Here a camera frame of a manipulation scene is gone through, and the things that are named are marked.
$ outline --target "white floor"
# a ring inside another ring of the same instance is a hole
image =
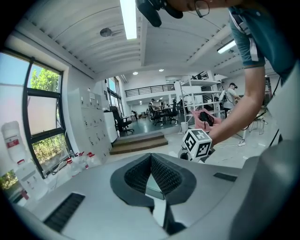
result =
[[[276,122],[272,119],[268,112],[264,114],[264,119],[267,124],[264,125],[264,133],[262,135],[259,135],[258,129],[249,132],[252,127],[252,125],[250,125],[245,139],[246,144],[243,147],[237,146],[237,144],[242,141],[242,138],[238,135],[235,135],[227,139],[226,141],[214,146],[216,151],[206,160],[205,163],[211,165],[242,168],[246,159],[260,155],[269,146],[278,129]],[[278,142],[278,136],[279,134],[277,135],[274,144]],[[165,135],[165,138],[169,142],[169,144],[166,146],[149,150],[112,155],[108,158],[107,163],[147,152],[164,153],[177,157],[181,149],[181,144],[183,143],[183,135],[171,134]]]

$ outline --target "teal shirt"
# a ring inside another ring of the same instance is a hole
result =
[[[285,80],[295,65],[296,57],[285,36],[276,26],[274,19],[270,15],[254,9],[230,7],[229,11],[239,14],[250,29],[257,47],[259,61],[252,61],[249,38],[246,34],[241,33],[230,19],[233,38],[240,51],[244,68],[264,66],[264,58],[266,58],[270,61],[274,71]]]

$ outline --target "floor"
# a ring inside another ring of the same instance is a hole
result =
[[[215,145],[214,148],[216,151],[206,160],[205,163],[211,165],[242,168],[246,159],[252,156],[260,155],[269,146],[278,129],[276,122],[272,119],[269,113],[266,113],[264,115],[264,119],[267,124],[264,125],[264,133],[262,135],[259,135],[258,129],[249,132],[252,127],[252,125],[250,125],[244,146],[238,147],[237,144],[243,140],[238,135],[234,135],[233,137],[230,137],[222,143]],[[153,148],[150,151],[142,150],[133,153],[113,155],[108,158],[107,163],[147,152],[164,153],[170,156],[177,157],[181,149],[181,145],[183,144],[183,135],[171,134],[165,135],[165,138],[169,142],[169,144],[166,146]]]
[[[166,123],[159,123],[156,126],[153,125],[153,122],[150,121],[150,118],[140,118],[135,122],[132,122],[128,128],[132,128],[135,131],[133,133],[131,132],[120,132],[120,137],[130,136],[130,135],[136,135],[136,134],[142,134],[142,133],[148,133],[153,132],[161,129],[171,128],[177,125],[180,125],[181,122],[184,122],[184,114],[178,114],[174,119],[178,120],[178,123],[175,121],[166,122]]]

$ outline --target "stairs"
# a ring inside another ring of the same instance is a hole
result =
[[[111,155],[136,152],[145,149],[168,145],[165,135],[161,132],[146,135],[137,135],[128,139],[117,140],[110,151]]]

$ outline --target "step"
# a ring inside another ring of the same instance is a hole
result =
[[[160,146],[168,145],[168,141],[165,138],[154,139],[145,142],[136,142],[132,144],[121,145],[117,147],[113,147],[110,151],[111,155],[128,153],[128,152],[136,152],[151,148],[156,148]]]
[[[164,138],[164,134],[159,132],[159,133],[154,133],[154,134],[132,137],[132,138],[128,138],[128,139],[117,140],[116,142],[113,143],[113,147],[115,148],[117,146],[146,142],[146,141],[151,141],[151,140],[155,140],[155,139],[159,139],[159,138]]]

